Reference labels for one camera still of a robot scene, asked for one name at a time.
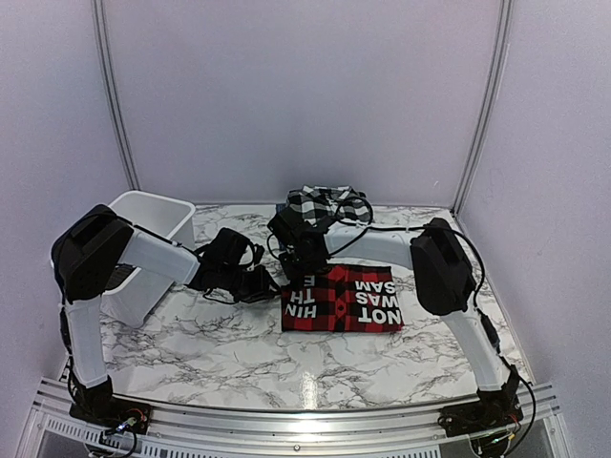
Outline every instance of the gray marble vein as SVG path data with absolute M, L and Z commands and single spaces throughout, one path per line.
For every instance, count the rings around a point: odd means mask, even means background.
M 388 224 L 452 221 L 447 210 L 434 208 L 375 212 L 377 222 Z M 197 245 L 222 227 L 264 245 L 273 214 L 273 205 L 201 206 L 194 216 Z M 263 263 L 285 282 L 268 253 Z M 283 333 L 279 301 L 225 305 L 177 285 L 140 329 L 102 316 L 116 392 L 189 405 L 271 409 L 393 406 L 474 393 L 465 356 L 445 324 L 418 305 L 411 272 L 393 266 L 392 273 L 405 321 L 394 334 Z M 479 304 L 499 331 L 503 353 L 526 374 L 488 284 Z

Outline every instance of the folded cloth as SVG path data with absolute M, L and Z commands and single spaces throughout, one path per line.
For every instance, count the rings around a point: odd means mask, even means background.
M 282 290 L 283 331 L 394 332 L 403 327 L 390 267 L 332 264 Z
M 286 204 L 299 212 L 304 220 L 315 224 L 322 217 L 335 215 L 338 204 L 352 197 L 364 198 L 365 194 L 355 191 L 350 186 L 339 188 L 304 186 L 302 189 L 290 191 L 286 198 Z M 369 222 L 367 207 L 361 200 L 357 199 L 344 204 L 339 215 L 346 219 Z

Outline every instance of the white wall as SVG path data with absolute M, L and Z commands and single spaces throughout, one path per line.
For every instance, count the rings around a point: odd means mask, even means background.
M 90 2 L 0 3 L 0 454 L 14 454 L 41 376 L 64 350 L 54 239 L 127 187 Z
M 449 206 L 490 66 L 490 0 L 107 2 L 145 190 L 282 201 L 352 184 Z
M 611 7 L 516 2 L 511 49 L 462 219 L 577 456 L 609 456 Z

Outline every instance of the black and white plaid cloth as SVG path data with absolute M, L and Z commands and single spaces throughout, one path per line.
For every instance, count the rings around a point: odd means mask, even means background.
M 304 186 L 288 193 L 286 205 L 301 213 L 302 218 L 311 224 L 326 216 L 333 216 L 342 200 L 350 197 L 364 198 L 364 193 L 353 190 L 350 186 L 327 188 L 324 186 Z M 339 215 L 367 223 L 369 212 L 360 200 L 353 200 L 340 209 Z

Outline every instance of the vertical metal post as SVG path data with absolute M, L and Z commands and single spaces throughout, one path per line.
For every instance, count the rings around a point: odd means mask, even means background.
M 137 177 L 136 165 L 134 163 L 132 149 L 130 148 L 127 131 L 125 130 L 123 115 L 118 100 L 118 92 L 116 90 L 115 72 L 113 70 L 113 60 L 111 58 L 108 29 L 106 26 L 104 0 L 92 0 L 92 9 L 94 13 L 95 42 L 97 44 L 97 53 L 100 59 L 102 80 L 104 82 L 106 98 L 111 112 L 111 120 L 115 129 L 116 144 L 123 164 L 123 172 L 125 173 L 129 187 L 139 190 L 140 183 Z
M 456 196 L 454 197 L 452 213 L 455 216 L 460 214 L 460 211 L 465 204 L 465 200 L 474 178 L 475 169 L 484 146 L 484 140 L 486 138 L 490 117 L 493 111 L 496 96 L 498 94 L 500 80 L 503 73 L 503 65 L 505 63 L 505 57 L 509 46 L 509 29 L 511 25 L 513 8 L 514 0 L 501 0 L 498 25 L 496 28 L 495 50 L 493 52 L 493 60 L 491 62 L 490 71 L 488 74 L 486 92 L 484 94 L 484 100 L 479 112 L 479 119 L 477 120 L 477 127 L 475 129 L 469 156 L 467 157 L 462 178 L 460 179 L 460 184 L 458 185 L 458 190 L 456 191 Z

